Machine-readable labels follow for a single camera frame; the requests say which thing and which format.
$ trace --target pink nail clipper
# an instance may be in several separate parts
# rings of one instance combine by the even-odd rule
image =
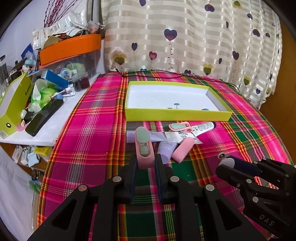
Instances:
[[[193,131],[192,127],[187,121],[169,124],[168,126],[172,131],[184,131],[185,133],[190,133]]]
[[[154,167],[154,151],[148,130],[140,126],[135,132],[135,144],[139,169]]]

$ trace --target lime green box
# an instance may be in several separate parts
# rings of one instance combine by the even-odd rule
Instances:
[[[15,79],[0,100],[0,137],[6,138],[16,132],[16,125],[21,123],[20,113],[26,107],[32,91],[30,77],[24,73]]]
[[[131,81],[126,121],[228,121],[229,106],[212,88],[177,82]]]

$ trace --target orange container lid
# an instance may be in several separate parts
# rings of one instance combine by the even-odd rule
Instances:
[[[40,51],[41,65],[98,50],[101,40],[100,34],[87,34],[53,44]]]

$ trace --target striped curtain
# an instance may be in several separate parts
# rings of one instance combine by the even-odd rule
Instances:
[[[235,84],[257,108],[276,86],[282,38],[261,0],[102,0],[106,70],[161,69]]]

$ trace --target orange wall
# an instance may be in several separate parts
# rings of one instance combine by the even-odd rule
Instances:
[[[296,164],[296,42],[282,24],[283,53],[274,95],[260,109]]]

